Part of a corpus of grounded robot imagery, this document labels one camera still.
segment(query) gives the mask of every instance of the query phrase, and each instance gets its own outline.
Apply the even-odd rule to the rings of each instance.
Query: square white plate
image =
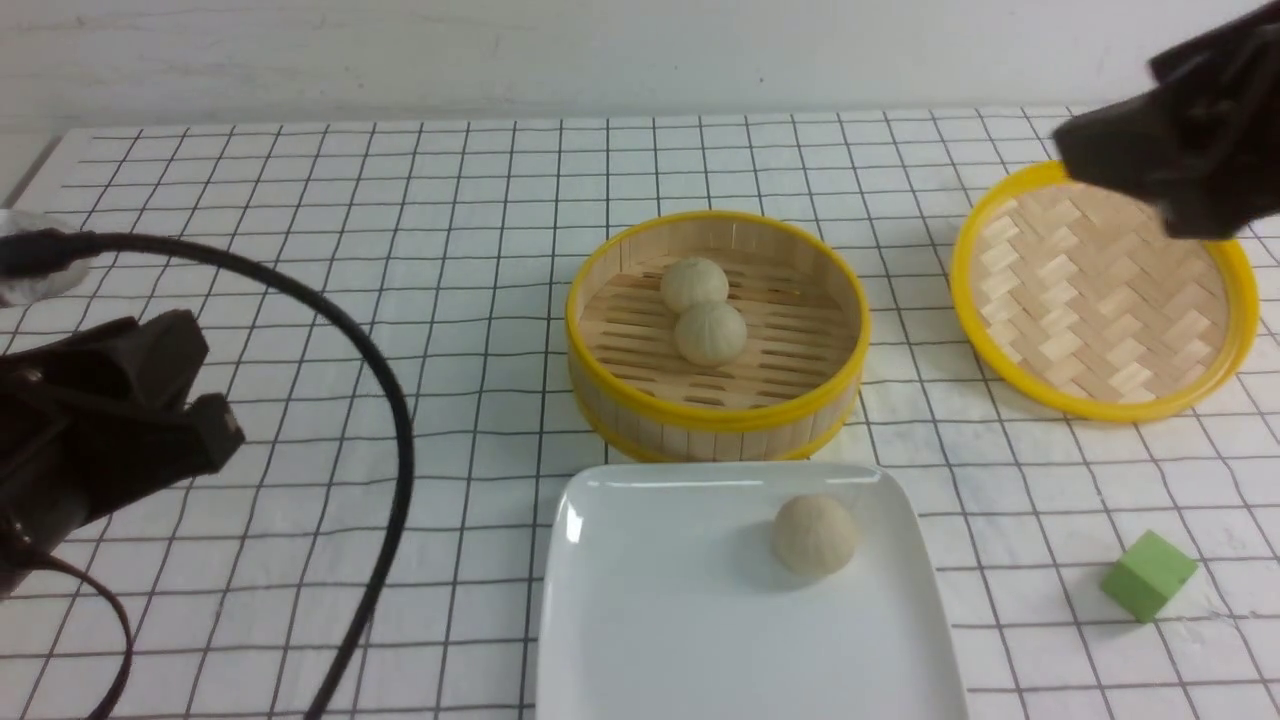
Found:
[[[845,503],[861,544],[804,583],[773,557],[769,528],[812,492]],[[539,716],[969,717],[920,527],[883,470],[586,470],[561,498],[544,587]]]

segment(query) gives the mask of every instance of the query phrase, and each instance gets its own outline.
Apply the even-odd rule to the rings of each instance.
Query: black cable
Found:
[[[15,560],[17,562],[14,564],[20,568],[26,568],[28,570],[52,570],[54,573],[70,575],[93,588],[97,591],[97,594],[102,596],[102,600],[111,606],[111,610],[115,611],[115,616],[119,618],[120,628],[124,629],[124,657],[120,659],[120,669],[115,671],[115,679],[111,680],[111,687],[108,688],[106,694],[102,696],[101,701],[99,701],[97,707],[84,716],[84,720],[108,720],[108,717],[111,716],[111,711],[115,710],[115,703],[119,702],[120,696],[124,694],[124,685],[129,682],[129,670],[133,667],[133,632],[129,629],[129,614],[124,610],[124,605],[114,592],[106,589],[106,585],[65,560],[54,557],[47,552],[41,552],[26,543],[20,547],[13,547],[10,543],[6,550],[18,551],[14,553],[15,557],[13,557],[13,560]]]
[[[378,551],[374,569],[369,574],[369,583],[356,606],[347,634],[343,635],[338,653],[329,665],[329,671],[325,673],[311,706],[303,715],[306,720],[320,720],[325,708],[329,707],[333,693],[338,689],[338,683],[342,682],[342,675],[347,670],[352,655],[356,652],[360,635],[374,615],[374,607],[378,605],[383,585],[387,584],[387,577],[390,574],[392,562],[396,560],[401,536],[404,534],[410,497],[413,492],[413,424],[408,404],[404,401],[404,392],[378,346],[342,307],[280,272],[216,247],[151,234],[63,233],[55,229],[24,232],[0,238],[0,278],[47,275],[67,268],[76,260],[102,252],[143,252],[204,263],[257,281],[271,290],[288,295],[333,323],[356,346],[392,406],[392,420],[396,425],[396,452],[399,462],[396,473],[396,489],[392,495],[390,516],[387,520],[387,534],[383,537],[383,546]],[[93,580],[86,582],[93,584],[95,589],[100,587]]]

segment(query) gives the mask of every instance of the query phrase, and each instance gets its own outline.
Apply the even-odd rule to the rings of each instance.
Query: bamboo steamer lid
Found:
[[[1051,407],[1098,420],[1176,414],[1252,345],[1258,299],[1235,241],[1172,240],[1155,210],[1033,165],[956,241],[951,290],[979,355]]]

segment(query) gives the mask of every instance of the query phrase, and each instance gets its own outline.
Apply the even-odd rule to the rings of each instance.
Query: green cube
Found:
[[[1147,530],[1102,578],[1102,592],[1139,623],[1151,623],[1194,574],[1194,560]]]

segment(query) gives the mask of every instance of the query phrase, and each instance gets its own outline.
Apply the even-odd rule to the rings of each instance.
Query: white grid mat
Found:
[[[419,480],[334,716],[534,716],[544,551],[567,478],[620,460],[568,395],[567,283],[630,224],[790,220],[850,260],[874,334],[823,457],[891,468],[920,512],[973,715],[1277,716],[1280,224],[1243,238],[1263,327],[1240,374],[1162,423],[1066,421],[993,379],[943,268],[970,204],[1047,158],[1066,108],[73,133],[23,206],[274,264],[370,324],[411,393]],[[120,256],[0,311],[4,346],[187,307],[250,442],[218,477],[84,528],[59,555],[120,593],[138,656],[119,717],[296,717],[381,538],[389,414],[311,313],[209,268]],[[1097,589],[1152,528],[1203,570],[1138,628]],[[119,662],[106,605],[33,575],[0,605],[0,716],[76,717]]]

